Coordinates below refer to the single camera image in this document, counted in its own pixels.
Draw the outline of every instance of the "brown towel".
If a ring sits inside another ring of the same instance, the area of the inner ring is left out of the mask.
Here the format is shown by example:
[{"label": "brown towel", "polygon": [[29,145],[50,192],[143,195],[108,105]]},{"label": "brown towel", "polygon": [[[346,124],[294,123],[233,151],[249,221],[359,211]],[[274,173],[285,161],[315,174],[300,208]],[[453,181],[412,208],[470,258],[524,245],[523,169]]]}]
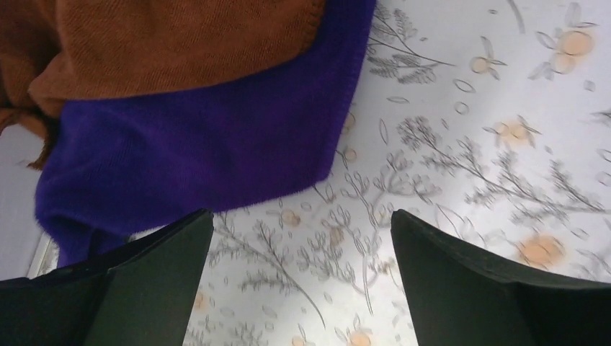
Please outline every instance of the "brown towel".
[{"label": "brown towel", "polygon": [[194,89],[279,65],[310,47],[323,10],[324,0],[0,0],[0,133],[19,123],[45,138],[67,99]]}]

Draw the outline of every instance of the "gray surface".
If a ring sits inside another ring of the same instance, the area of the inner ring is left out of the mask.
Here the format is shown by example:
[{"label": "gray surface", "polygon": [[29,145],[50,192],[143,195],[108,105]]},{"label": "gray surface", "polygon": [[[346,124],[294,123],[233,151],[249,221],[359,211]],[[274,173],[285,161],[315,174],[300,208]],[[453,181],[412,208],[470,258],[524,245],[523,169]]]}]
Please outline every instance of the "gray surface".
[{"label": "gray surface", "polygon": [[34,220],[39,172],[25,168],[42,141],[19,126],[0,136],[0,280],[28,273],[41,230]]}]

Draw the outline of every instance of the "black object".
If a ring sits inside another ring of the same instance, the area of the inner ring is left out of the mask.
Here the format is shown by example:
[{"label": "black object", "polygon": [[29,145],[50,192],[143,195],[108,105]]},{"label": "black object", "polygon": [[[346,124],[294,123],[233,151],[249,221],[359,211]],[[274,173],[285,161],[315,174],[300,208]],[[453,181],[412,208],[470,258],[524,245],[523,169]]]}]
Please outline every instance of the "black object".
[{"label": "black object", "polygon": [[212,220],[201,210],[91,260],[0,282],[0,345],[182,345]]},{"label": "black object", "polygon": [[611,345],[611,285],[521,265],[404,210],[391,233],[419,346]]}]

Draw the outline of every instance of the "floral tablecloth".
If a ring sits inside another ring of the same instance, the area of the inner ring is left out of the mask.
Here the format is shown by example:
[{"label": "floral tablecloth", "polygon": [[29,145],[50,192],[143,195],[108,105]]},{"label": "floral tablecloth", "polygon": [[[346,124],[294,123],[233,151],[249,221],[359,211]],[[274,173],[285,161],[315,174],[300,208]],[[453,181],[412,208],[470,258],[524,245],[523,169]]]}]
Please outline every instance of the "floral tablecloth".
[{"label": "floral tablecloth", "polygon": [[526,265],[611,281],[610,11],[381,0],[330,178],[216,216],[184,345],[417,345],[389,234],[398,208]]}]

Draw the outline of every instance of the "towel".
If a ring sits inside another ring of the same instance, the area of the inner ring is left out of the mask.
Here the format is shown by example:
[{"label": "towel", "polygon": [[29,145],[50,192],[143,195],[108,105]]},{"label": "towel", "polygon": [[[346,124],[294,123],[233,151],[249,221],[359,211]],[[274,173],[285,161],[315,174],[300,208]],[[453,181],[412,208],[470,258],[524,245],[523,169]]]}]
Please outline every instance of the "towel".
[{"label": "towel", "polygon": [[67,99],[194,89],[277,66],[310,47],[323,10],[324,0],[0,0],[0,131],[20,123],[47,138],[56,122],[45,118]]},{"label": "towel", "polygon": [[308,52],[238,81],[67,102],[35,196],[59,265],[201,207],[240,208],[326,179],[374,7],[375,0],[327,0]]}]

